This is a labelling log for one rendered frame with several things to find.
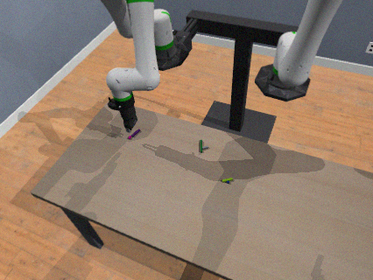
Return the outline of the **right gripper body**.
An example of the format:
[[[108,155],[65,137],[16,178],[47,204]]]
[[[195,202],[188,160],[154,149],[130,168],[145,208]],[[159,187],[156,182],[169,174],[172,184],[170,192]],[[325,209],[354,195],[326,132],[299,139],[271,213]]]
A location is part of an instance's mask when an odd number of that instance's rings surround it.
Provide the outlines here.
[[[136,110],[134,107],[135,100],[134,96],[127,101],[116,101],[109,97],[108,106],[111,109],[120,111],[121,117],[123,118],[124,127],[127,129],[133,129],[137,122]]]

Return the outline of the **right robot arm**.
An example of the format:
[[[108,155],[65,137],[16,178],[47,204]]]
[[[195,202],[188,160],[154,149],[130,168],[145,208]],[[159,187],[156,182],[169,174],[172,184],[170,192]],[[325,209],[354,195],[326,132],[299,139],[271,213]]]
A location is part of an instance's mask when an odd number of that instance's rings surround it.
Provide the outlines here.
[[[169,12],[154,10],[154,0],[101,1],[113,17],[118,32],[134,40],[136,66],[114,68],[106,77],[113,98],[124,102],[132,97],[132,91],[152,91],[158,86],[157,60],[174,58],[180,42],[175,35],[177,31],[172,31]]]

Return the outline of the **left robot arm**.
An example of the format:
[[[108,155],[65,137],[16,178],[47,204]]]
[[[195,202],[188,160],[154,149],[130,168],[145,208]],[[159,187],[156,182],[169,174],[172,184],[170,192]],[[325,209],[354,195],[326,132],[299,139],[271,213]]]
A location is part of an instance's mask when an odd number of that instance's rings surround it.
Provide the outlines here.
[[[268,81],[273,87],[291,89],[306,82],[325,32],[343,0],[308,0],[297,32],[278,40]]]

